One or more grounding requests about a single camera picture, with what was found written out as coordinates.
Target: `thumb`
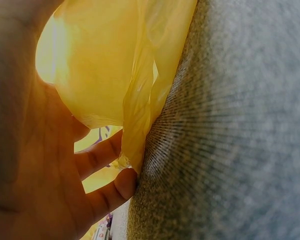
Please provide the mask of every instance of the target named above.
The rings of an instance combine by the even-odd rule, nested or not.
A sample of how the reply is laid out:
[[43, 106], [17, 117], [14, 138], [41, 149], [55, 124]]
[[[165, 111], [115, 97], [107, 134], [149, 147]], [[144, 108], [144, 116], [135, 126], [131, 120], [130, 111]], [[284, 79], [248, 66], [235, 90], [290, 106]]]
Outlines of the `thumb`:
[[50, 16], [64, 0], [0, 0], [0, 17], [18, 21], [40, 35]]

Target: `gray upholstery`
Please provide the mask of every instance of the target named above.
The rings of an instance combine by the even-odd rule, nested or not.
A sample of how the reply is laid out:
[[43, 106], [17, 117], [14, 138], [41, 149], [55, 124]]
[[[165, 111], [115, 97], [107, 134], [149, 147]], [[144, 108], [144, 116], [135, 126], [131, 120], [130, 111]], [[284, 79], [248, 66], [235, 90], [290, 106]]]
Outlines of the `gray upholstery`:
[[300, 240], [300, 0], [198, 1], [127, 239]]

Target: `hand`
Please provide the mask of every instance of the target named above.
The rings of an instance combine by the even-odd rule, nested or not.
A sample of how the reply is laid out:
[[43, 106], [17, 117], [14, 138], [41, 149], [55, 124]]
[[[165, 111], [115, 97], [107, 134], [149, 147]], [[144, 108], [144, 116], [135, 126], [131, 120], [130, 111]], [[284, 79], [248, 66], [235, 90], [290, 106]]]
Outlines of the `hand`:
[[121, 133], [74, 153], [88, 134], [35, 68], [45, 23], [62, 0], [0, 0], [0, 239], [78, 239], [133, 194], [123, 170], [85, 194], [81, 180], [115, 160]]

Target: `textured fabric surface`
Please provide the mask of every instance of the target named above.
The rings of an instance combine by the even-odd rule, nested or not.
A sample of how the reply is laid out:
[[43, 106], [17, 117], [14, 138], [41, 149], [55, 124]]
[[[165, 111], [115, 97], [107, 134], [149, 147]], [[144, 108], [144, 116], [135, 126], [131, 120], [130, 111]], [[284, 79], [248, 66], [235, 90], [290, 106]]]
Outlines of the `textured fabric surface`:
[[300, 240], [300, 0], [198, 1], [127, 238]]

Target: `couch cushion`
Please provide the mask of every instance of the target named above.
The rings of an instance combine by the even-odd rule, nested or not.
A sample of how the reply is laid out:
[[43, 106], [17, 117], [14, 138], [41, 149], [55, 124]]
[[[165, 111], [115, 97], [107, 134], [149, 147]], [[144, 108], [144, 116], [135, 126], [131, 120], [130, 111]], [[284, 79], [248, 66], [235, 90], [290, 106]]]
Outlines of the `couch cushion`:
[[300, 239], [300, 0], [198, 1], [127, 225], [130, 240]]

